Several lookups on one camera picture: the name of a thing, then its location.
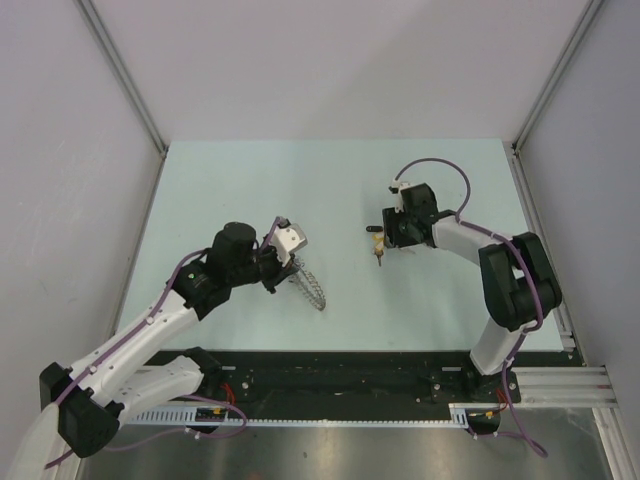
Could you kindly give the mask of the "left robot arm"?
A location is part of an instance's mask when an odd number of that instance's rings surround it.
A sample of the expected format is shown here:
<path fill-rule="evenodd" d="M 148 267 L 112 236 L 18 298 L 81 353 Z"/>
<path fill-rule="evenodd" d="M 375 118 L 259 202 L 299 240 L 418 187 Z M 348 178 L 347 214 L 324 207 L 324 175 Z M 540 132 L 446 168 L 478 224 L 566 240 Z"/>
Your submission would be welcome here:
<path fill-rule="evenodd" d="M 201 349 L 179 357 L 149 380 L 137 370 L 172 338 L 227 302 L 233 289 L 262 284 L 275 293 L 296 273 L 297 252 L 308 243 L 289 220 L 274 220 L 264 239 L 245 223 L 230 222 L 210 247 L 183 257 L 158 298 L 136 320 L 69 367 L 53 362 L 39 376 L 42 407 L 58 409 L 56 433 L 80 458 L 105 448 L 126 420 L 192 393 L 214 397 L 221 387 L 216 364 Z"/>

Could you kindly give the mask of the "metal disc with keyrings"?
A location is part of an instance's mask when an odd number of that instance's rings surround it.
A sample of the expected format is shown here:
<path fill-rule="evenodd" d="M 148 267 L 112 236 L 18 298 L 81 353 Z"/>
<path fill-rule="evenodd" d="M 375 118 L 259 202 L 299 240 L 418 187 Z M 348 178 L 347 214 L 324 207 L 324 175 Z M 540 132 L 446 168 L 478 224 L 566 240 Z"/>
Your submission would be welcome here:
<path fill-rule="evenodd" d="M 289 278 L 289 281 L 296 286 L 308 303 L 317 311 L 324 311 L 327 306 L 327 300 L 322 286 L 319 281 L 308 270 L 303 260 L 294 259 L 295 272 Z"/>

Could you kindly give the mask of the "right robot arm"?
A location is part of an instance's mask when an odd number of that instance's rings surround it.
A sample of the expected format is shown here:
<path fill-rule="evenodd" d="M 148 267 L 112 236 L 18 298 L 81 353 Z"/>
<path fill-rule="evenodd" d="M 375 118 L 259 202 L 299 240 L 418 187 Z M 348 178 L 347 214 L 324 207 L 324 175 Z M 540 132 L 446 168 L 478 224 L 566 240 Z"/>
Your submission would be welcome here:
<path fill-rule="evenodd" d="M 397 205 L 382 211 L 384 246 L 425 245 L 455 254 L 480 270 L 487 324 L 471 349 L 461 376 L 463 393 L 484 401 L 497 389 L 495 375 L 509 368 L 525 337 L 541 328 L 563 300 L 557 277 L 540 238 L 513 237 L 440 210 L 427 184 L 394 180 Z"/>

